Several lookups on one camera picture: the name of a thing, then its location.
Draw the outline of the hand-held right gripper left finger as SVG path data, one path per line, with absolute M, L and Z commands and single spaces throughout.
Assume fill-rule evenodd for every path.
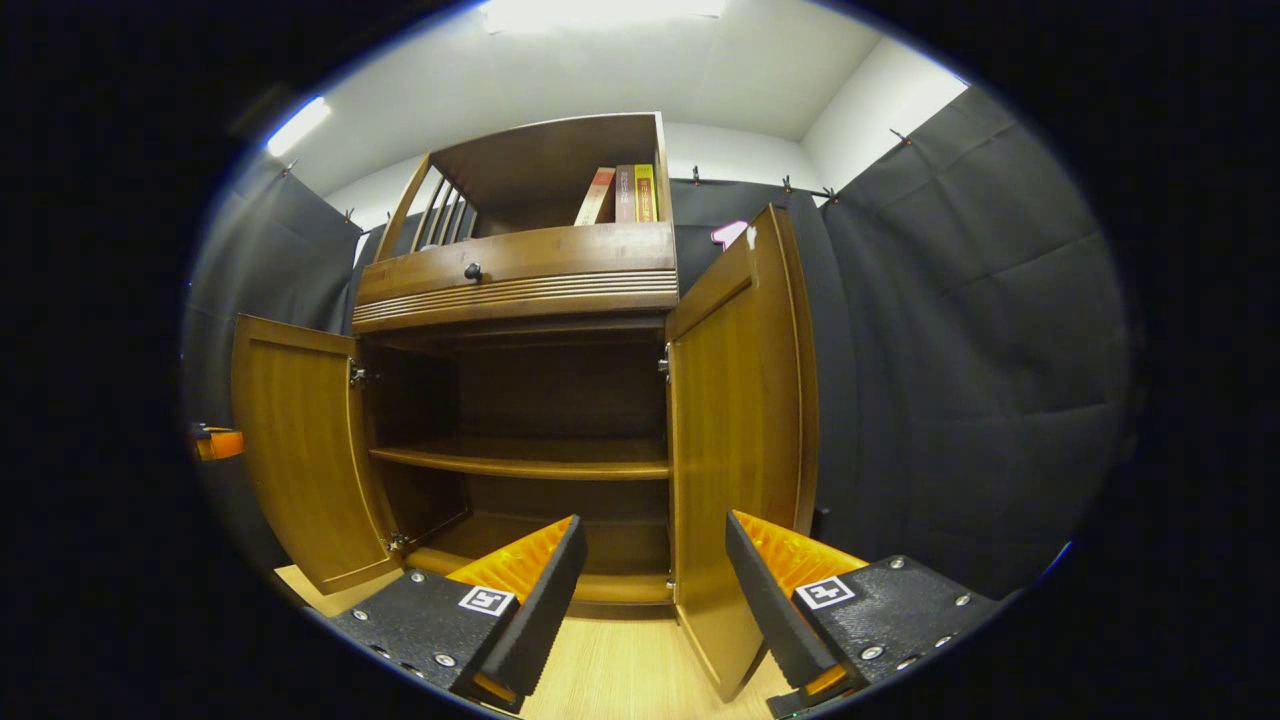
M 445 575 L 412 568 L 330 619 L 410 679 L 516 714 L 541 679 L 588 557 L 577 515 Z

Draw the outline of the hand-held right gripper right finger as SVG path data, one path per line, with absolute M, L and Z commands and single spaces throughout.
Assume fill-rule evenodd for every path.
M 724 550 L 791 688 L 772 708 L 815 708 L 893 682 L 1001 610 L 908 556 L 868 562 L 739 510 L 726 514 Z

